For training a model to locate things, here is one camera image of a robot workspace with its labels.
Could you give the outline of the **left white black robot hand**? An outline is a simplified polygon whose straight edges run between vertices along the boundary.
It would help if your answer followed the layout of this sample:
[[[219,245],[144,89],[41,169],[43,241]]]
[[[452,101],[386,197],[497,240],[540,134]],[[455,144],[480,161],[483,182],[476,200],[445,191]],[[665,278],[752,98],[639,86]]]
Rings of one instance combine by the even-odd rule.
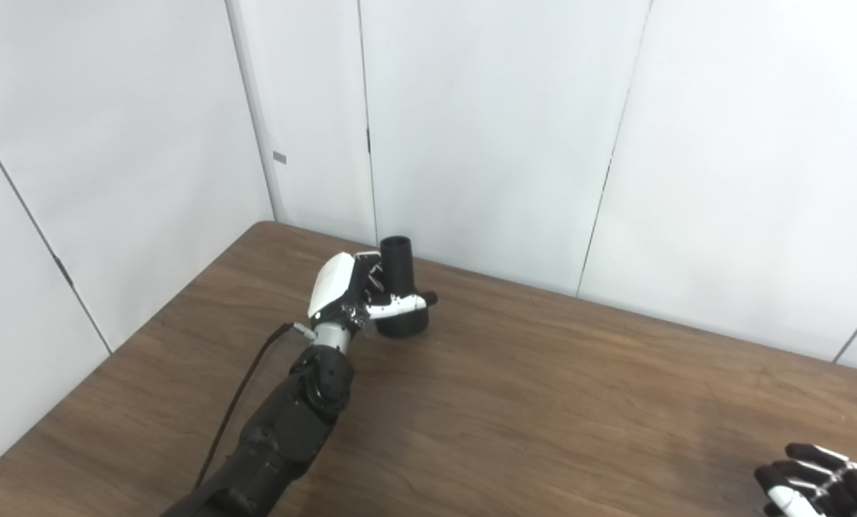
[[[420,291],[409,252],[367,251],[334,255],[318,272],[307,317],[323,340],[330,332],[350,337],[370,324],[380,336],[414,337],[426,330],[435,292]]]

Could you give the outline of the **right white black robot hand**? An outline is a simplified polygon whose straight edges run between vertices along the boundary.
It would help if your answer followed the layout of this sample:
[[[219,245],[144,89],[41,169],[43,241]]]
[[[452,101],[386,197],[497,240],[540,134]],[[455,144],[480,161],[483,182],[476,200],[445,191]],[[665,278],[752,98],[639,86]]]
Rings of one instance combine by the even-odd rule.
[[[754,469],[766,516],[857,516],[857,462],[816,444],[792,442],[784,460]]]

